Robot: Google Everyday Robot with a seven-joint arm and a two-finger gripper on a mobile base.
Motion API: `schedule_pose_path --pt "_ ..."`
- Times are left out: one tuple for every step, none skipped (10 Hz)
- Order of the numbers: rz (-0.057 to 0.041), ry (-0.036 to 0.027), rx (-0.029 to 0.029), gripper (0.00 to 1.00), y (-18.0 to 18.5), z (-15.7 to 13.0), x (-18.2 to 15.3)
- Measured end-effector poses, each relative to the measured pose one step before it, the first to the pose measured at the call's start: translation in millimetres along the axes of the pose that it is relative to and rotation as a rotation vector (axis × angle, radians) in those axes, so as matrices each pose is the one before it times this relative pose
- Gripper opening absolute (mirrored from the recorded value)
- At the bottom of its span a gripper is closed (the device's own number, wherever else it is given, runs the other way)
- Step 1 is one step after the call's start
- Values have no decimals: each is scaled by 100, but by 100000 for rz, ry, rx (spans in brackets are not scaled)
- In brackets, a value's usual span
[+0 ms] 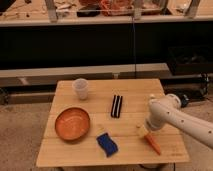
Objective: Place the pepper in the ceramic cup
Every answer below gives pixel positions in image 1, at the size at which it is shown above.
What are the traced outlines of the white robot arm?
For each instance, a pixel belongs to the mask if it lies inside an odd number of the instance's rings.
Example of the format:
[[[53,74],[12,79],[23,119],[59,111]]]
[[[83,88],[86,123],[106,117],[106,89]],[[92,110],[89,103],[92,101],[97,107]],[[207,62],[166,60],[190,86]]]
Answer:
[[[175,94],[151,97],[149,116],[138,129],[140,138],[151,138],[151,132],[170,124],[213,149],[213,123],[190,116],[180,110],[183,100]]]

